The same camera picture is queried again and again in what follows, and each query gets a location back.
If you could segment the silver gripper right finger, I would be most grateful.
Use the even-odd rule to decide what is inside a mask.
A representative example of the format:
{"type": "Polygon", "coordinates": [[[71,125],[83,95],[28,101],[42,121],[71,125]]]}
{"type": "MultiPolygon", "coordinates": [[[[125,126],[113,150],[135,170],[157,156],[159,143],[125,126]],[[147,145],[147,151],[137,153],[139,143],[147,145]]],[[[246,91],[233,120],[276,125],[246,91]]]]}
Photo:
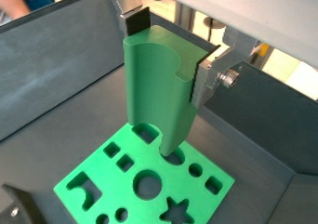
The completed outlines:
{"type": "Polygon", "coordinates": [[[200,108],[213,97],[220,85],[232,87],[240,78],[233,67],[249,59],[260,46],[260,41],[246,33],[228,27],[222,41],[229,48],[213,60],[208,58],[216,54],[217,48],[198,62],[193,90],[190,95],[191,104],[200,108]]]}

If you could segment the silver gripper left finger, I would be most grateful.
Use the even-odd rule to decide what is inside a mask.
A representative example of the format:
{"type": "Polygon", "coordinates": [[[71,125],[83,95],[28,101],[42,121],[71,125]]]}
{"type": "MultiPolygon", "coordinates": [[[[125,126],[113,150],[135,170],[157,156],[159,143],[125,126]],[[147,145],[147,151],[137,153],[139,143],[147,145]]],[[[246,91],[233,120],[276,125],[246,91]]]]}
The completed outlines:
{"type": "Polygon", "coordinates": [[[142,0],[111,0],[119,16],[119,26],[125,36],[146,30],[150,27],[150,8],[142,0]]]}

